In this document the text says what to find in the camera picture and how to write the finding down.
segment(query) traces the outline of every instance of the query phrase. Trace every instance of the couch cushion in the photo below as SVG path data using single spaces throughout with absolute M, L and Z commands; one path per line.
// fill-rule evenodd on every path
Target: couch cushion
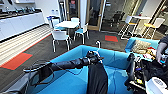
M 88 67 L 84 67 L 79 75 L 65 73 L 38 94 L 86 94 L 88 80 Z
M 127 91 L 124 82 L 127 80 L 126 70 L 104 66 L 108 75 L 108 94 L 132 94 Z M 71 69 L 73 73 L 78 73 L 79 69 Z M 49 86 L 37 94 L 86 94 L 88 81 L 88 67 L 84 67 L 79 75 L 69 72 L 62 75 Z
M 105 66 L 105 70 L 108 75 L 108 94 L 132 94 L 124 85 L 128 78 L 126 70 L 109 66 Z
M 150 47 L 151 43 L 144 42 L 141 40 L 135 40 L 134 45 L 131 49 L 134 53 L 145 54 L 148 47 Z

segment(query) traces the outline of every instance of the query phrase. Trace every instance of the red mat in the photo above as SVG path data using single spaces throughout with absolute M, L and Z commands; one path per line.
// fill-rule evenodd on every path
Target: red mat
M 21 64 L 23 64 L 26 60 L 28 60 L 32 55 L 27 53 L 20 53 L 5 64 L 1 65 L 0 67 L 15 70 Z
M 118 42 L 118 39 L 117 39 L 116 36 L 108 36 L 108 35 L 105 35 L 105 40 L 106 40 L 106 41 Z

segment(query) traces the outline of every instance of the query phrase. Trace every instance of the blue couch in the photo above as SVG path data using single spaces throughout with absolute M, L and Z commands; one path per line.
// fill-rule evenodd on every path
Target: blue couch
M 125 52 L 126 52 L 126 53 L 132 53 L 132 52 L 131 52 L 131 49 L 132 49 L 132 47 L 133 47 L 133 45 L 134 45 L 135 40 L 141 40 L 141 41 L 144 41 L 144 42 L 149 42 L 149 43 L 151 43 L 150 47 L 153 47 L 154 49 L 157 49 L 158 42 L 159 42 L 159 40 L 152 40 L 152 39 L 131 37 L 131 38 L 129 38 L 129 40 L 128 40 L 128 42 L 127 42 L 127 45 L 126 45 L 126 47 L 125 47 Z M 146 59 L 146 58 L 143 57 L 142 54 L 134 53 L 134 55 L 135 55 L 135 56 L 140 56 L 141 59 Z
M 97 51 L 98 48 L 80 45 L 56 58 L 51 62 L 69 61 L 85 57 L 88 51 Z M 124 82 L 128 76 L 126 69 L 130 62 L 127 61 L 129 53 L 100 49 L 99 54 L 104 57 L 103 64 L 108 75 L 108 94 L 132 94 L 127 91 Z M 81 69 L 70 69 L 79 73 Z M 86 94 L 88 67 L 85 66 L 79 75 L 73 75 L 64 70 L 55 71 L 54 81 L 50 84 L 38 85 L 32 94 Z

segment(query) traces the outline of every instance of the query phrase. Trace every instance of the glass door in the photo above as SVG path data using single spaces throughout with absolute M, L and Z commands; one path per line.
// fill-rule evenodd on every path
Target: glass door
M 86 23 L 89 30 L 100 31 L 104 2 L 105 0 L 87 0 Z
M 67 20 L 72 17 L 80 18 L 80 0 L 65 0 Z

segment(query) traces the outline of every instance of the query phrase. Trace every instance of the chair leg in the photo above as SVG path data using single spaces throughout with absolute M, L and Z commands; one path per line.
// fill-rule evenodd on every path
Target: chair leg
M 123 32 L 121 39 L 127 39 L 127 38 L 123 38 L 123 37 L 124 37 L 125 33 L 127 32 L 128 27 L 129 27 L 129 25 L 126 27 L 125 31 Z
M 134 35 L 136 26 L 137 26 L 137 25 L 135 25 L 135 26 L 134 26 L 134 29 L 132 30 L 132 36 L 131 36 L 131 37 L 133 37 L 133 35 Z
M 57 43 L 58 43 L 58 45 L 59 45 L 59 42 L 58 42 L 58 40 L 57 40 Z
M 156 31 L 156 28 L 155 28 L 155 30 L 153 31 L 153 34 L 152 34 L 152 37 L 151 37 L 151 39 L 153 38 L 153 36 L 154 36 L 154 34 L 155 34 L 155 31 Z
M 66 42 L 67 42 L 67 47 L 68 47 L 68 51 L 69 51 L 69 43 L 68 43 L 68 40 L 66 39 Z
M 89 32 L 87 31 L 87 38 L 89 39 Z
M 145 36 L 145 34 L 148 32 L 150 27 L 148 27 L 148 29 L 145 31 L 145 33 L 142 35 L 142 38 Z
M 120 32 L 118 33 L 118 35 L 122 35 L 121 32 L 123 32 L 123 29 L 125 27 L 126 24 L 124 24 L 124 26 L 122 27 L 122 29 L 120 30 Z
M 74 34 L 74 41 L 75 41 L 76 33 Z
M 83 36 L 83 44 L 85 44 L 85 38 L 84 38 L 84 34 L 82 34 L 82 36 Z
M 53 49 L 54 49 L 54 52 L 55 52 L 55 40 L 53 40 Z
M 68 39 L 69 39 L 70 44 L 72 44 L 72 42 L 71 42 L 72 39 L 70 37 L 68 37 Z

